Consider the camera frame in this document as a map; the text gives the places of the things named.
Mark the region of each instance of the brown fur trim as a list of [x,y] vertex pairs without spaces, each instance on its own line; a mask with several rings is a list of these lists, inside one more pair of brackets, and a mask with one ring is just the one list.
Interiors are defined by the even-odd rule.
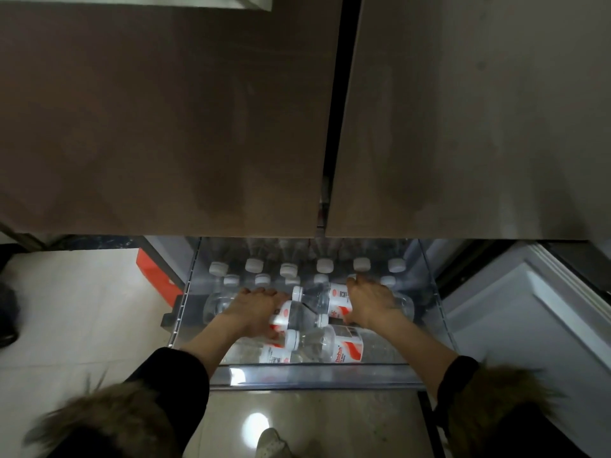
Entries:
[[536,404],[552,415],[551,398],[558,396],[543,386],[535,373],[511,366],[478,369],[448,410],[448,446],[454,458],[483,456],[496,427],[515,407]]
[[179,457],[172,426],[155,397],[140,382],[105,387],[68,400],[63,408],[43,416],[24,442],[39,443],[49,453],[72,431],[85,426],[110,437],[129,458]]

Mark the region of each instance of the white bottle cap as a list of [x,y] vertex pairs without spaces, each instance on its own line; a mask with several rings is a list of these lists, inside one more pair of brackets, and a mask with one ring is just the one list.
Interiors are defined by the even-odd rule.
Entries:
[[293,300],[297,302],[301,302],[301,299],[304,296],[304,289],[302,286],[295,286],[293,288]]
[[240,277],[237,275],[226,275],[225,278],[223,278],[223,284],[225,284],[225,286],[237,286],[240,284]]
[[316,318],[317,328],[324,328],[327,325],[329,325],[329,315],[318,315]]
[[314,275],[314,283],[316,284],[329,283],[329,277],[325,274],[317,273],[316,275]]
[[255,285],[257,286],[269,286],[271,284],[271,277],[267,273],[259,273],[255,277]]
[[284,331],[284,348],[293,351],[299,347],[299,331],[287,329]]
[[210,268],[208,271],[211,275],[215,277],[224,277],[227,275],[227,270],[229,269],[229,265],[223,262],[212,262],[210,264]]
[[297,265],[284,263],[280,266],[280,276],[284,278],[295,278],[297,276]]
[[407,268],[405,261],[400,258],[390,259],[388,261],[388,271],[390,273],[401,273]]
[[357,272],[368,272],[371,269],[371,261],[368,257],[356,257],[352,266]]
[[392,288],[397,284],[397,279],[391,275],[387,275],[386,277],[380,278],[380,284],[383,284],[387,288]]
[[251,257],[246,261],[244,269],[250,273],[261,273],[263,271],[263,261],[261,259],[256,259],[255,257]]
[[301,278],[284,278],[284,284],[286,284],[287,286],[299,286],[301,284]]
[[316,262],[316,271],[318,273],[332,273],[333,261],[331,259],[318,259],[318,262]]

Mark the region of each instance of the tile floor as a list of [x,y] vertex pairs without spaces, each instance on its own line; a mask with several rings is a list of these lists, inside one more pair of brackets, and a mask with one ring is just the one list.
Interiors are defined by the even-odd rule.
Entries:
[[[32,420],[84,391],[122,381],[168,332],[165,301],[136,267],[137,249],[18,254],[1,279],[17,292],[21,336],[0,350],[0,450],[34,456]],[[274,426],[302,458],[432,458],[413,391],[213,392],[185,456],[251,458]]]

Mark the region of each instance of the red and white label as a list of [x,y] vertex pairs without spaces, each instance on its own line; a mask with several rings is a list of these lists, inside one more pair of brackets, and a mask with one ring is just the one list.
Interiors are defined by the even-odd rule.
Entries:
[[331,284],[329,288],[329,316],[343,318],[352,312],[352,303],[348,297],[348,287],[345,284]]
[[363,358],[363,339],[354,328],[349,326],[334,326],[335,347],[333,362],[360,363]]
[[286,350],[283,347],[276,347],[271,344],[265,344],[261,355],[259,356],[259,363],[290,363],[291,362],[291,351]]
[[287,300],[282,307],[276,309],[270,318],[270,326],[279,333],[288,329],[288,316],[291,314],[291,300]]

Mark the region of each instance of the shoe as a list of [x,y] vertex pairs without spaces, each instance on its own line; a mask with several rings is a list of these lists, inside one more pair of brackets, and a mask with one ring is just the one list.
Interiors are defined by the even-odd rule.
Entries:
[[256,443],[255,458],[293,458],[291,449],[273,427],[265,429]]

